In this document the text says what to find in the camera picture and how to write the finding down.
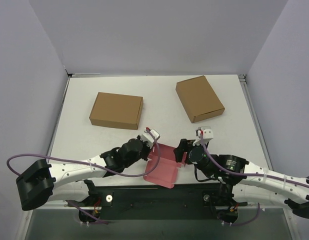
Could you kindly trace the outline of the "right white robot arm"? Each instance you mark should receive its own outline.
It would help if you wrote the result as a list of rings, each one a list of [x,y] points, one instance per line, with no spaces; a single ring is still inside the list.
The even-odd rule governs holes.
[[[221,199],[283,206],[309,219],[309,176],[285,175],[235,155],[210,154],[208,144],[205,139],[181,139],[173,150],[175,161],[193,165],[206,182],[219,181]]]

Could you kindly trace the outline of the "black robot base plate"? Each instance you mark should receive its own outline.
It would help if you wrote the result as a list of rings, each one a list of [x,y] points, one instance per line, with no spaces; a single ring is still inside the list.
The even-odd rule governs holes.
[[[75,204],[102,220],[215,220],[217,215],[238,214],[233,210],[247,202],[235,201],[229,186],[220,183],[93,186],[88,197]]]

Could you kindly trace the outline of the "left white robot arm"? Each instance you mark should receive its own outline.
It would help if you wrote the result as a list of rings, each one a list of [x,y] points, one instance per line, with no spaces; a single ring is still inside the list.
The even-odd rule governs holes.
[[[139,160],[147,160],[154,144],[154,139],[144,133],[121,147],[85,160],[53,157],[47,162],[47,157],[42,156],[16,179],[21,208],[30,211],[60,200],[91,206],[97,201],[97,193],[88,179],[122,176],[126,168]]]

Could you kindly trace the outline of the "pink paper box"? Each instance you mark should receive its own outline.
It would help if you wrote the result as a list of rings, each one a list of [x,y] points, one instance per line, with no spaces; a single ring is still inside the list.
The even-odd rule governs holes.
[[[172,189],[178,176],[178,170],[185,164],[186,153],[183,153],[181,162],[176,162],[174,147],[159,143],[160,160],[157,167],[143,176],[146,182]]]

